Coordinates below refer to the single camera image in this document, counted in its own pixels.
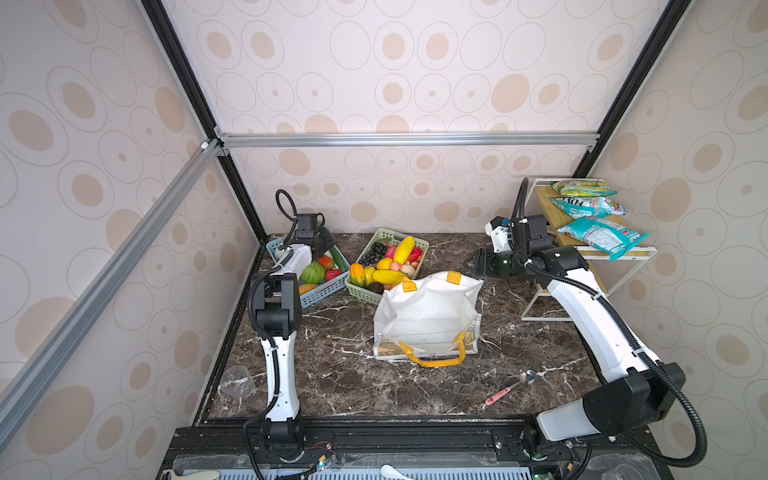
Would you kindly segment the white grocery bag yellow handles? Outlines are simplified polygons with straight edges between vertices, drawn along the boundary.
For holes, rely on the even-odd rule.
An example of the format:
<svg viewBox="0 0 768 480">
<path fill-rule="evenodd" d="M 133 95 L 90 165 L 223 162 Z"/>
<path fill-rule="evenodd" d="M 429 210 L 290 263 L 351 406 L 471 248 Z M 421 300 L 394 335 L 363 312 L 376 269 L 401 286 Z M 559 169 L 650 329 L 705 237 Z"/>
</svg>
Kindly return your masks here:
<svg viewBox="0 0 768 480">
<path fill-rule="evenodd" d="M 443 271 L 385 292 L 373 319 L 374 358 L 435 369 L 477 354 L 482 314 L 476 304 L 483 284 Z"/>
</svg>

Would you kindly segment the green cucumber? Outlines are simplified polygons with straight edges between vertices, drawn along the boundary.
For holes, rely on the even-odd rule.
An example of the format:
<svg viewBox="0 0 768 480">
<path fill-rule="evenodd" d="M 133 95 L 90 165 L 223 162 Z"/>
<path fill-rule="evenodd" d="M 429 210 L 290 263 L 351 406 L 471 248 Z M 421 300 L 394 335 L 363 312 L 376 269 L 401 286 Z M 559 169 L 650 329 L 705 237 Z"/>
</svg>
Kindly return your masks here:
<svg viewBox="0 0 768 480">
<path fill-rule="evenodd" d="M 334 260 L 336 267 L 341 272 L 347 272 L 349 270 L 349 263 L 344 258 L 337 246 L 333 246 L 329 249 L 329 252 Z"/>
</svg>

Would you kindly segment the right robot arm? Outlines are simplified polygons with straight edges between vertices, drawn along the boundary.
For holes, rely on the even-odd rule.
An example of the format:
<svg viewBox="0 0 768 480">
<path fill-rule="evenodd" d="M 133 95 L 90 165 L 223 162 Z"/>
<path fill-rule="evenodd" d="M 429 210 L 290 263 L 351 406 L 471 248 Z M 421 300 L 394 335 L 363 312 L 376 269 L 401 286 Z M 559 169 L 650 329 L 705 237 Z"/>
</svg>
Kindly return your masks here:
<svg viewBox="0 0 768 480">
<path fill-rule="evenodd" d="M 546 219 L 524 214 L 529 182 L 522 181 L 512 213 L 486 226 L 491 249 L 465 262 L 480 277 L 531 278 L 568 313 L 598 367 L 601 384 L 582 398 L 536 416 L 525 427 L 529 455 L 547 443 L 619 436 L 643 454 L 668 466 L 700 464 L 708 450 L 702 418 L 683 391 L 684 371 L 663 363 L 634 334 L 599 288 L 587 260 L 573 246 L 557 246 Z M 694 447 L 682 458 L 665 456 L 632 437 L 632 432 L 666 417 L 679 403 L 691 424 Z"/>
</svg>

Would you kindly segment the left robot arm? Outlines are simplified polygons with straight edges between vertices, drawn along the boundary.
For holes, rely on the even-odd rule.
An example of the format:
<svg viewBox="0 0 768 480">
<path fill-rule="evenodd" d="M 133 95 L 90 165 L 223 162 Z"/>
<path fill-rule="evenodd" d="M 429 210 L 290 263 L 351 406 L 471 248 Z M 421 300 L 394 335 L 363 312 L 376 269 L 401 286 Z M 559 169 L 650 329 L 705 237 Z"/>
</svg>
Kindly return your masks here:
<svg viewBox="0 0 768 480">
<path fill-rule="evenodd" d="M 268 448 L 301 448 L 305 435 L 295 382 L 295 344 L 303 307 L 300 276 L 334 245 L 322 214 L 300 213 L 284 189 L 275 193 L 279 211 L 290 221 L 283 254 L 251 281 L 246 309 L 266 359 L 268 403 L 257 416 Z"/>
</svg>

